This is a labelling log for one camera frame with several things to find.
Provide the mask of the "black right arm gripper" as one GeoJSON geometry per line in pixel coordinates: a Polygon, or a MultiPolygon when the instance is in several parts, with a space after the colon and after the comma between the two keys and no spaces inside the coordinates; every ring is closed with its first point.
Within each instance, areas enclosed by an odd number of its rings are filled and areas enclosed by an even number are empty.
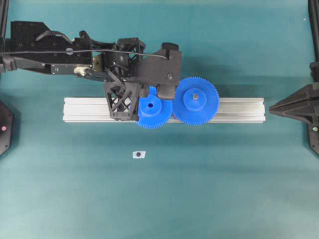
{"type": "MultiPolygon", "coordinates": [[[[319,62],[310,63],[311,77],[314,82],[319,82],[319,62]]],[[[286,107],[289,105],[306,102],[306,101],[314,101],[319,99],[319,85],[318,84],[309,84],[301,89],[297,90],[290,96],[285,99],[277,102],[273,106],[271,106],[270,113],[273,115],[277,115],[284,118],[291,118],[294,120],[298,120],[304,122],[306,124],[318,124],[319,117],[316,115],[314,111],[311,111],[308,108],[301,109],[292,109],[292,110],[283,110],[282,107],[286,107]]]]}

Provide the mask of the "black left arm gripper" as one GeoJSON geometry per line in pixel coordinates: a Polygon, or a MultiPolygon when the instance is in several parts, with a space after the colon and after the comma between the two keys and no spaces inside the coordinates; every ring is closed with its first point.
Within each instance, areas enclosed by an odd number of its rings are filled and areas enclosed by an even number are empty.
{"type": "MultiPolygon", "coordinates": [[[[146,45],[135,38],[121,38],[116,43],[105,43],[92,40],[92,48],[109,49],[94,57],[92,80],[111,82],[108,72],[112,72],[123,86],[115,82],[104,83],[104,91],[110,117],[114,120],[139,120],[139,99],[146,98],[150,93],[148,84],[134,81],[136,64],[143,59],[140,55],[146,45]]],[[[163,100],[175,99],[175,85],[157,85],[157,97],[163,100]]]]}

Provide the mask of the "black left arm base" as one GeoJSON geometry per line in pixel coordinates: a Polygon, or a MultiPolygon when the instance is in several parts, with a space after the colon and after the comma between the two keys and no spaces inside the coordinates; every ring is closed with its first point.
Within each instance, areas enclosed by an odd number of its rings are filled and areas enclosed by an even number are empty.
{"type": "Polygon", "coordinates": [[[6,153],[11,144],[14,114],[2,101],[0,102],[0,155],[6,153]]]}

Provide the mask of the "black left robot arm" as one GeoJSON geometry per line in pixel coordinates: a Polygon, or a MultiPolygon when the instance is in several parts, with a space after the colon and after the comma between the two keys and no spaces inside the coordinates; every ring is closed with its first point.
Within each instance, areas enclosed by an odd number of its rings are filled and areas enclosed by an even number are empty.
{"type": "Polygon", "coordinates": [[[182,53],[178,45],[163,43],[147,54],[138,38],[106,43],[81,31],[69,39],[43,22],[13,21],[10,38],[0,38],[0,70],[24,69],[50,75],[76,75],[104,84],[110,116],[138,121],[141,98],[156,89],[162,100],[172,100],[180,82],[182,53]]]}

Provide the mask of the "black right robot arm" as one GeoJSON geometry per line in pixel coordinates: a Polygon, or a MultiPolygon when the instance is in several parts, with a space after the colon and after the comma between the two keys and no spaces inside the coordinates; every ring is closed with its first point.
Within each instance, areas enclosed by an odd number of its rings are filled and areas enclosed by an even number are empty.
{"type": "Polygon", "coordinates": [[[308,12],[314,45],[315,61],[310,63],[312,84],[297,90],[269,107],[269,113],[299,120],[309,125],[319,125],[319,2],[308,1],[308,12]]]}

